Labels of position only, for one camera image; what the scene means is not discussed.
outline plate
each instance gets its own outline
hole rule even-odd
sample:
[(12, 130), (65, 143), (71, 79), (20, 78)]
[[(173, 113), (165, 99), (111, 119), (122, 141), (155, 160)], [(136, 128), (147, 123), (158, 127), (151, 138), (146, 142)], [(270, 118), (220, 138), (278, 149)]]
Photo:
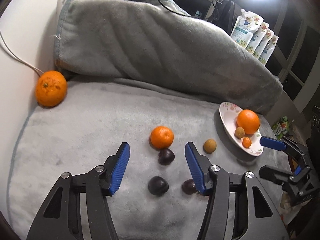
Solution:
[(220, 104), (219, 112), (224, 129), (227, 135), (229, 136), (230, 140), (235, 145), (237, 145), (239, 148), (241, 148), (246, 153), (252, 156), (259, 156), (263, 152), (263, 146), (261, 146), (260, 144), (261, 133), (259, 130), (253, 135), (245, 135), (249, 137), (252, 141), (252, 144), (248, 149), (244, 148), (242, 146), (241, 140), (235, 136), (235, 130), (237, 128), (236, 119), (241, 111), (242, 109), (233, 103), (223, 102), (222, 104)]

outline blue gripper pad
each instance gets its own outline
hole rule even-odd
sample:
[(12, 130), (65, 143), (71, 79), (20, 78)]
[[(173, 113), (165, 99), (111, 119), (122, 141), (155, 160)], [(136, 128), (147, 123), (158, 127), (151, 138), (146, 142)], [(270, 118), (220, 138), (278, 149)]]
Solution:
[(261, 137), (260, 144), (276, 151), (283, 151), (287, 148), (284, 142), (266, 136)]
[(128, 143), (125, 143), (125, 146), (120, 152), (116, 165), (114, 166), (113, 171), (111, 173), (111, 182), (110, 182), (110, 188), (109, 188), (111, 195), (114, 195), (114, 193), (120, 188), (124, 171), (127, 168), (129, 157), (130, 157), (130, 146)]
[(196, 190), (199, 191), (201, 195), (205, 195), (207, 189), (204, 185), (204, 174), (189, 143), (187, 143), (185, 146), (184, 155), (186, 156), (191, 176), (195, 182)]

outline orange fruit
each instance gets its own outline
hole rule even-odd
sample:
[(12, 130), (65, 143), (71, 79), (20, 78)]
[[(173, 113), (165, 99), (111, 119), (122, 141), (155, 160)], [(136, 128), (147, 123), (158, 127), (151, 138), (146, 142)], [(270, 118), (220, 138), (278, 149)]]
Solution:
[(42, 106), (56, 106), (64, 100), (67, 88), (67, 81), (60, 72), (47, 71), (36, 84), (36, 99)]
[(246, 109), (239, 113), (237, 124), (246, 134), (254, 134), (260, 127), (260, 120), (254, 111)]
[(249, 137), (244, 137), (242, 140), (242, 145), (244, 148), (249, 148), (251, 146), (251, 139)]
[(150, 134), (150, 142), (154, 148), (168, 148), (173, 142), (173, 132), (165, 126), (158, 126)]

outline gray blanket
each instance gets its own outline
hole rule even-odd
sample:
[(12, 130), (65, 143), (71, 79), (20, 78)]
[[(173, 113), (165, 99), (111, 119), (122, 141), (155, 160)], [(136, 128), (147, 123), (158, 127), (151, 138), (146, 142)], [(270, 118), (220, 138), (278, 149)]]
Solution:
[[(108, 198), (120, 240), (196, 239), (208, 197), (186, 195), (181, 190), (181, 184), (191, 178), (184, 157), (189, 141), (205, 154), (202, 144), (214, 138), (217, 150), (206, 156), (228, 172), (250, 170), (258, 176), (265, 164), (289, 170), (283, 152), (265, 148), (261, 156), (253, 157), (236, 147), (223, 129), (218, 104), (177, 97), (174, 91), (165, 95), (168, 91), (156, 86), (153, 90), (162, 93), (134, 87), (141, 86), (140, 82), (120, 82), (77, 77), (68, 83), (68, 95), (60, 105), (51, 109), (38, 106), (26, 122), (13, 156), (8, 191), (10, 224), (22, 240), (63, 172), (88, 172), (115, 154), (122, 141), (130, 144), (131, 157), (119, 191)], [(261, 134), (274, 136), (266, 119), (260, 116), (260, 121)], [(158, 163), (158, 151), (148, 142), (158, 125), (170, 127), (175, 135), (170, 149), (176, 158), (169, 166)], [(155, 175), (169, 183), (169, 191), (162, 197), (147, 189)], [(260, 181), (278, 205), (281, 187)], [(89, 240), (85, 198), (81, 200), (84, 238)], [(233, 215), (231, 205), (226, 239), (231, 238)]]
[[(67, 0), (55, 62), (74, 73), (130, 78), (261, 114), (282, 85), (220, 28), (156, 0)], [(186, 14), (172, 0), (162, 0)]]

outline white wall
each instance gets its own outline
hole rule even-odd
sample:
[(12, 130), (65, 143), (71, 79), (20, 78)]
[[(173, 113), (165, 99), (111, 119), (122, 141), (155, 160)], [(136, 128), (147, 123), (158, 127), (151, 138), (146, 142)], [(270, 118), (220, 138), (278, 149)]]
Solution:
[[(57, 0), (12, 0), (0, 19), (9, 48), (43, 71), (53, 68), (56, 5)], [(8, 218), (6, 192), (12, 152), (23, 123), (36, 105), (38, 76), (3, 50), (0, 70), (0, 210)]]

